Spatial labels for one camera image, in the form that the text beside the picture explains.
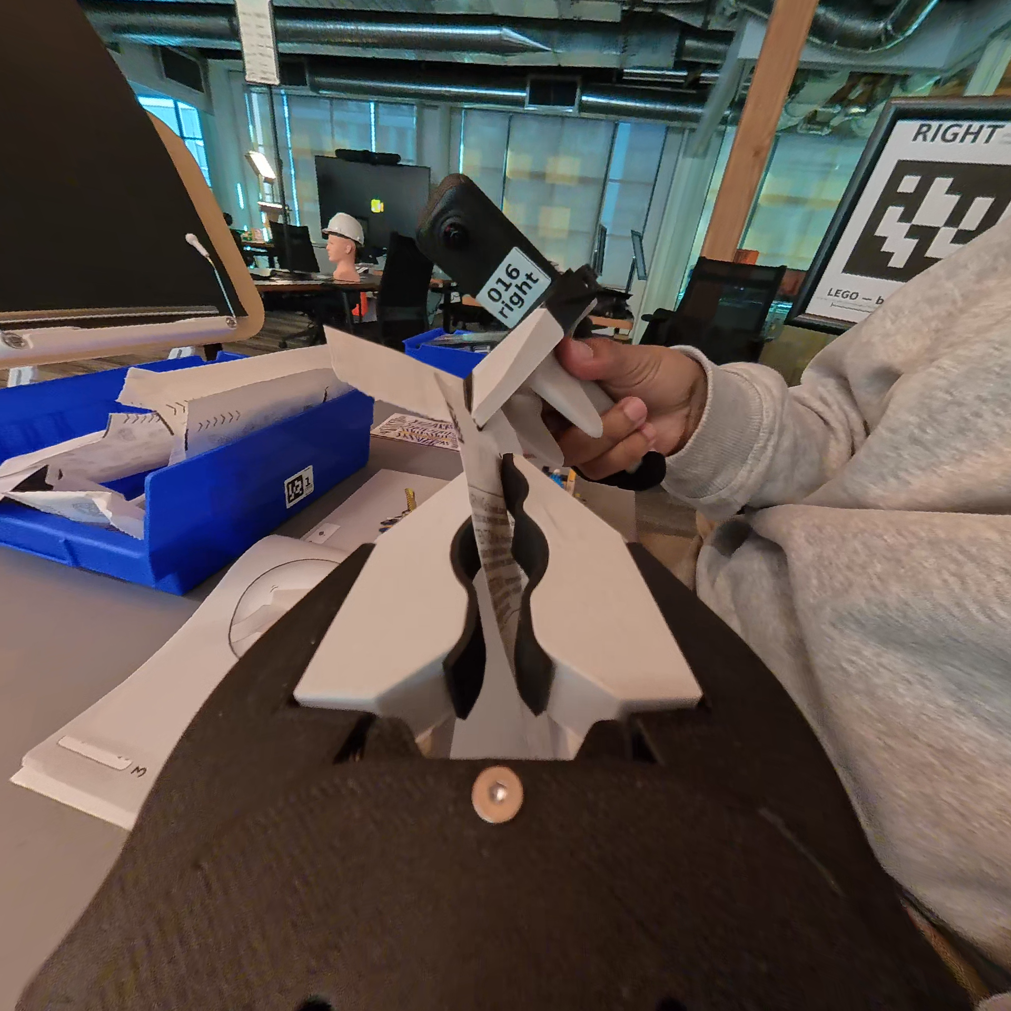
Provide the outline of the person's torso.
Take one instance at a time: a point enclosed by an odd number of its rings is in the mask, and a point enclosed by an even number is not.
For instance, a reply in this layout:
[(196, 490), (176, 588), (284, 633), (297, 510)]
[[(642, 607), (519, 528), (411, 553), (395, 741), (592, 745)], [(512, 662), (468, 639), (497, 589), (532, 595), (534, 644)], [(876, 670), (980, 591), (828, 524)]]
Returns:
[(1009, 517), (752, 512), (703, 541), (696, 588), (812, 724), (886, 871), (1009, 969)]

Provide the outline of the framed marker poster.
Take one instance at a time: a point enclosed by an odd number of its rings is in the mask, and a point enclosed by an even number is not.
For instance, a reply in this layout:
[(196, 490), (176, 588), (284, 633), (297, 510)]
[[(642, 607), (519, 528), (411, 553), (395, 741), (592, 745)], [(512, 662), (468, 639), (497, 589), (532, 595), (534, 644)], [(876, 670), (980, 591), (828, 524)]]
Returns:
[(1008, 95), (887, 102), (787, 325), (838, 335), (1009, 216)]

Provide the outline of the mannequin head with hard hat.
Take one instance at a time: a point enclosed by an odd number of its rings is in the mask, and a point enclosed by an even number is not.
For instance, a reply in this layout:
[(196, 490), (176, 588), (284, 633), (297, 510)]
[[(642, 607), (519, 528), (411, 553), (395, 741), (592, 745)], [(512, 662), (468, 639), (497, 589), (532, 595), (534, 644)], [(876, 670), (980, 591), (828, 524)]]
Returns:
[(338, 212), (330, 218), (321, 234), (335, 283), (358, 280), (358, 255), (365, 243), (362, 223), (346, 212)]

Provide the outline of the black office chair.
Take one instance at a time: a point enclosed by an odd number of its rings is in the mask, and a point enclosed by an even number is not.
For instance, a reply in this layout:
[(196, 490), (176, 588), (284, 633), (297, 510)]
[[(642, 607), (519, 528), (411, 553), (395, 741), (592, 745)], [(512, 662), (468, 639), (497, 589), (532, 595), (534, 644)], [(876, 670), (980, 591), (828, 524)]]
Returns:
[(433, 263), (412, 237), (390, 233), (376, 299), (378, 340), (383, 346), (403, 352), (404, 341), (429, 329), (433, 273)]
[(701, 257), (677, 307), (646, 315), (639, 345), (694, 348), (715, 365), (758, 362), (787, 270)]

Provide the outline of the striped sticker sheet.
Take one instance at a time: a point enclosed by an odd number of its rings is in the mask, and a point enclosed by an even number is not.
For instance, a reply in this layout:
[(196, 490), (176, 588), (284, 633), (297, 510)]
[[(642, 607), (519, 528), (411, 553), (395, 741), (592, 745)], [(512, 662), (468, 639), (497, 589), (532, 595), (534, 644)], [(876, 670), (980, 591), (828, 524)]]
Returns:
[(421, 415), (391, 413), (372, 428), (371, 436), (413, 446), (459, 451), (458, 436), (452, 423)]

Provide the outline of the wooden post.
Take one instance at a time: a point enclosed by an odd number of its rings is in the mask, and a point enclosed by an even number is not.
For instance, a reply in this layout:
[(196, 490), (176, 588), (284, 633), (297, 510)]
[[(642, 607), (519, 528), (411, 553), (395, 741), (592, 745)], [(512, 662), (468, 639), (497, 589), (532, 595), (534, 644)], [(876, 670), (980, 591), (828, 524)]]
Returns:
[(701, 257), (732, 262), (764, 174), (818, 3), (777, 1), (737, 125)]

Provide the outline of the white light panel stand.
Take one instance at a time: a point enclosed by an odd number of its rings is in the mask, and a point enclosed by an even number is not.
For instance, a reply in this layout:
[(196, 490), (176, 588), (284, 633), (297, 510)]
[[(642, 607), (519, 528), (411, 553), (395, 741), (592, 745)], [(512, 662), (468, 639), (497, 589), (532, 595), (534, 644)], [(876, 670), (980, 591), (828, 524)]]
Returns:
[(271, 1), (235, 1), (235, 18), (244, 63), (246, 83), (265, 89), (268, 105), (270, 141), (274, 158), (250, 151), (247, 159), (260, 181), (270, 186), (275, 219), (288, 224), (289, 209), (284, 178), (284, 164), (277, 121), (275, 89), (281, 84), (280, 57)]

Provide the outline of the white instruction booklet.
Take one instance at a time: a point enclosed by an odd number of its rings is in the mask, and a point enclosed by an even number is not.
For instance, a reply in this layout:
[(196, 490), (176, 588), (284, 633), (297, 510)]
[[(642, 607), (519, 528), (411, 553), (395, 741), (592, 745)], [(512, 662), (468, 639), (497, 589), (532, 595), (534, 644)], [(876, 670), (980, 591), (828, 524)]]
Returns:
[(352, 553), (268, 536), (121, 685), (27, 752), (11, 782), (123, 829), (234, 664)]

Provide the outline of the white printed paper bag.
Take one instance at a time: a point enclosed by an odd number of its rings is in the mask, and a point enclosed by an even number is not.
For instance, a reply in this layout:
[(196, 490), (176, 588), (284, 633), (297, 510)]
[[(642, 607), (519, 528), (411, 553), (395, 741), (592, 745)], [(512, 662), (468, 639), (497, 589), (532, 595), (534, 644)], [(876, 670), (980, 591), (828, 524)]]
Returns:
[[(469, 493), (479, 560), (489, 591), (510, 672), (517, 641), (524, 576), (512, 556), (512, 522), (504, 502), (500, 459), (524, 457), (505, 420), (505, 405), (478, 429), (470, 416), (470, 376), (466, 379), (332, 328), (326, 342), (336, 377), (399, 409), (452, 423), (458, 436)], [(588, 422), (576, 425), (591, 437)]]

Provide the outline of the person's right forearm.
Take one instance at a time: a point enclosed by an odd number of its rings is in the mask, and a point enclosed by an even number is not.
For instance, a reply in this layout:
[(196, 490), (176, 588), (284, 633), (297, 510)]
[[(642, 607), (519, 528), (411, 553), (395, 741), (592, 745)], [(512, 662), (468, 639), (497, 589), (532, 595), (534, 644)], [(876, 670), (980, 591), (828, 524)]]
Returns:
[(1001, 222), (820, 351), (796, 386), (699, 359), (665, 489), (712, 520), (787, 504), (1009, 513), (1010, 231)]

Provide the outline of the pile of torn paper bags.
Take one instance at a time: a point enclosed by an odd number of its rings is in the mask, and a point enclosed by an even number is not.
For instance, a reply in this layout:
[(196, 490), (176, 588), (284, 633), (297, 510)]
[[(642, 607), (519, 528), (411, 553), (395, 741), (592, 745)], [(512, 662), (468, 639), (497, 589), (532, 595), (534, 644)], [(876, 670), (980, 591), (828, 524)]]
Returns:
[(351, 391), (324, 347), (171, 372), (130, 368), (104, 426), (2, 463), (2, 499), (137, 540), (145, 494), (111, 483), (221, 448)]

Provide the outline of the blue plastic bin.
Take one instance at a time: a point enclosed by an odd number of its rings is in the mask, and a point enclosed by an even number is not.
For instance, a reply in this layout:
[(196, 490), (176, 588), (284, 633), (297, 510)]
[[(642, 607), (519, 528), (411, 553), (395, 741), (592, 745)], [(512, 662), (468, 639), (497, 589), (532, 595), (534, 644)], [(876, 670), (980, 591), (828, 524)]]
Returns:
[(505, 331), (444, 331), (440, 328), (402, 341), (413, 360), (458, 377), (467, 377), (505, 338)]
[[(135, 367), (171, 372), (245, 358)], [(120, 408), (128, 370), (2, 389), (2, 463), (103, 427)], [(372, 419), (373, 399), (352, 388), (221, 448), (112, 482), (130, 499), (145, 494), (140, 540), (2, 499), (2, 546), (180, 596), (363, 468)]]

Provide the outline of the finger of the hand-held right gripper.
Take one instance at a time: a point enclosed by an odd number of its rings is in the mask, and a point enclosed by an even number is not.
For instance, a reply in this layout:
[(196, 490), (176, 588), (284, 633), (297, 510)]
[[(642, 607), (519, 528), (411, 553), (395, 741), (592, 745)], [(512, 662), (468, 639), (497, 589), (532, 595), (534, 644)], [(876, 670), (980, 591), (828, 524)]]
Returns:
[(505, 401), (505, 420), (522, 449), (525, 459), (540, 468), (560, 468), (563, 450), (542, 417), (542, 399), (527, 387), (521, 387)]
[(565, 335), (548, 309), (533, 310), (470, 374), (470, 416), (484, 428), (529, 380)]

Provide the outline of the wooden document stand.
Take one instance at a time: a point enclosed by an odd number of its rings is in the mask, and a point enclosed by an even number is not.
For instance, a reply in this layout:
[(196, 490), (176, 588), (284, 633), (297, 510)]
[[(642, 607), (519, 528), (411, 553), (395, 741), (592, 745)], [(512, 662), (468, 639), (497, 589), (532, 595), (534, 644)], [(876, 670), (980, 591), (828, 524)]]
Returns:
[(77, 2), (2, 2), (3, 370), (245, 341), (262, 299), (196, 159)]

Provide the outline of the large black monitor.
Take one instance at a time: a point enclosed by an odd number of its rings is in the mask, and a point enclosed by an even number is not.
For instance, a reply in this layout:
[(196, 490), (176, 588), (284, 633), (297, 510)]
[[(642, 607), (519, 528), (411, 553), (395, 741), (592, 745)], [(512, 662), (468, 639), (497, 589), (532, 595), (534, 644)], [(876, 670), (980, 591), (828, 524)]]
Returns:
[(431, 169), (386, 165), (316, 155), (321, 226), (345, 212), (362, 224), (364, 245), (385, 249), (390, 234), (413, 240), (431, 193)]

